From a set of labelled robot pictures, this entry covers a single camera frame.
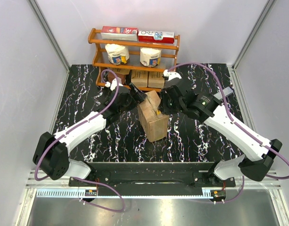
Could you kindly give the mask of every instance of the reflective floor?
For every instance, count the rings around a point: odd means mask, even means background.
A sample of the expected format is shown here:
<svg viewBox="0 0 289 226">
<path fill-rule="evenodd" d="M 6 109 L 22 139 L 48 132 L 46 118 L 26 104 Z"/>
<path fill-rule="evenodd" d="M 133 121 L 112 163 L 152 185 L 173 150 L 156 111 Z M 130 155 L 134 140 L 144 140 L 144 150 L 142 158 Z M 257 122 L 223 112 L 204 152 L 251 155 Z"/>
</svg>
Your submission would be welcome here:
<svg viewBox="0 0 289 226">
<path fill-rule="evenodd" d="M 228 191 L 228 198 L 236 191 Z M 119 199 L 94 203 L 120 209 Z M 277 226 L 270 194 L 247 190 L 234 202 L 205 204 L 206 200 L 126 199 L 126 211 L 113 213 L 76 199 L 35 198 L 29 226 Z"/>
</svg>

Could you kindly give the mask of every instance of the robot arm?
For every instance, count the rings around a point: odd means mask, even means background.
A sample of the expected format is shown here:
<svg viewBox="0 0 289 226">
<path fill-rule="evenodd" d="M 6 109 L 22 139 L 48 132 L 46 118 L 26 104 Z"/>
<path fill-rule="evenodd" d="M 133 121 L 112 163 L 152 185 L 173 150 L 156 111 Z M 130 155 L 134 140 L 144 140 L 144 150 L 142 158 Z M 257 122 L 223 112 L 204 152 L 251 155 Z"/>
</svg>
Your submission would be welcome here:
<svg viewBox="0 0 289 226">
<path fill-rule="evenodd" d="M 278 152 L 282 146 L 281 142 L 277 139 L 270 141 L 262 137 L 233 115 L 233 121 L 231 121 L 221 101 L 211 94 L 195 94 L 191 84 L 182 79 L 178 73 L 165 71 L 164 77 L 168 80 L 161 91 L 162 100 L 159 108 L 162 113 L 182 112 L 189 118 L 198 120 L 221 132 L 244 153 L 239 158 L 216 163 L 210 170 L 209 176 L 226 180 L 245 175 L 255 181 L 263 180 L 275 157 L 265 146 Z M 247 133 L 262 141 L 263 144 L 260 145 L 254 141 L 237 124 Z"/>
<path fill-rule="evenodd" d="M 116 99 L 101 115 L 96 117 L 108 102 L 100 106 L 97 111 L 91 112 L 87 117 L 63 131 L 57 132 L 54 135 L 48 132 L 42 134 L 33 156 L 33 162 L 38 164 L 46 148 L 56 141 L 56 137 L 62 137 L 45 155 L 41 163 L 41 169 L 52 180 L 57 180 L 62 176 L 81 179 L 88 178 L 90 180 L 95 178 L 94 170 L 87 163 L 69 158 L 70 152 L 87 137 L 103 130 L 119 119 L 123 111 L 129 111 L 145 100 L 146 95 L 143 92 L 138 90 L 132 83 L 129 86 L 131 90 L 119 84 Z M 115 87 L 116 79 L 113 80 L 111 85 L 111 99 L 115 95 Z"/>
</svg>

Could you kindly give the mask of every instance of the marble pattern surface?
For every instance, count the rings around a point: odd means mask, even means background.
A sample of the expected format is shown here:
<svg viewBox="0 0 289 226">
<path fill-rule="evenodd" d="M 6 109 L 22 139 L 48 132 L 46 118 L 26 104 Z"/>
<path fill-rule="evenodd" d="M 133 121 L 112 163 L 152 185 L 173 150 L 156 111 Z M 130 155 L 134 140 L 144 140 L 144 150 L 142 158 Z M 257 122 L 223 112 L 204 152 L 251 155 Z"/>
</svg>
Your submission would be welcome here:
<svg viewBox="0 0 289 226">
<path fill-rule="evenodd" d="M 225 64 L 206 64 L 222 86 L 232 87 Z M 54 133 L 73 125 L 95 110 L 109 94 L 107 88 L 97 87 L 98 68 L 73 65 L 66 84 Z M 188 65 L 178 71 L 187 77 L 194 90 L 215 94 L 219 91 L 214 79 L 204 69 Z M 228 97 L 230 111 L 242 119 L 233 93 Z M 91 135 L 71 152 L 80 161 L 220 161 L 235 158 L 241 151 L 221 133 L 179 113 L 170 115 L 167 137 L 149 142 L 138 119 L 137 109 L 124 112 L 117 123 Z"/>
</svg>

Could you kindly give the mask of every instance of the brown box on shelf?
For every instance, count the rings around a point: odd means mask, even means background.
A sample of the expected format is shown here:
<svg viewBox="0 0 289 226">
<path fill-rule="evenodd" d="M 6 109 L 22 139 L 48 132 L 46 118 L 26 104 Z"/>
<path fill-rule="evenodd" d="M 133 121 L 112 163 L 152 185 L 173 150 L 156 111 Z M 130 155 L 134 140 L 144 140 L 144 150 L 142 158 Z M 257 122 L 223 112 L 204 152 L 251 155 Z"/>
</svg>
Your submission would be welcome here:
<svg viewBox="0 0 289 226">
<path fill-rule="evenodd" d="M 116 74 L 119 78 L 121 78 L 122 84 L 125 84 L 125 77 L 126 77 L 126 76 L 130 73 L 130 71 L 131 71 L 130 69 L 122 69 L 122 68 L 112 68 L 111 70 L 114 71 L 115 74 Z M 115 76 L 114 76 L 111 72 L 109 72 L 109 73 L 107 74 L 107 79 L 108 79 L 109 82 L 112 82 L 114 78 L 115 78 Z"/>
<path fill-rule="evenodd" d="M 147 87 L 148 78 L 149 78 L 149 72 L 132 70 L 131 82 L 136 87 Z"/>
<path fill-rule="evenodd" d="M 149 72 L 149 87 L 160 89 L 164 87 L 162 72 Z"/>
<path fill-rule="evenodd" d="M 147 98 L 138 105 L 140 123 L 150 142 L 160 140 L 167 135 L 169 115 L 158 111 L 161 102 L 156 91 L 150 91 Z"/>
</svg>

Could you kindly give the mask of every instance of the plastic wrapped roll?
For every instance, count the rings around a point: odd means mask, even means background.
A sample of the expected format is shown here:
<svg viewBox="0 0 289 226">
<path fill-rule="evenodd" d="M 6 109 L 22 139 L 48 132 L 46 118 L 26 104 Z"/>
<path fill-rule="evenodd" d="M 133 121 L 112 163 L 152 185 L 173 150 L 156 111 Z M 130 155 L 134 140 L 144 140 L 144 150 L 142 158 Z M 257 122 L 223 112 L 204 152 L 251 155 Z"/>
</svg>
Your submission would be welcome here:
<svg viewBox="0 0 289 226">
<path fill-rule="evenodd" d="M 121 63 L 126 64 L 127 60 L 130 58 L 129 49 L 127 46 L 107 44 L 106 51 L 109 61 L 115 65 L 119 65 Z"/>
<path fill-rule="evenodd" d="M 140 48 L 140 62 L 146 67 L 155 67 L 160 64 L 161 50 L 157 48 Z"/>
</svg>

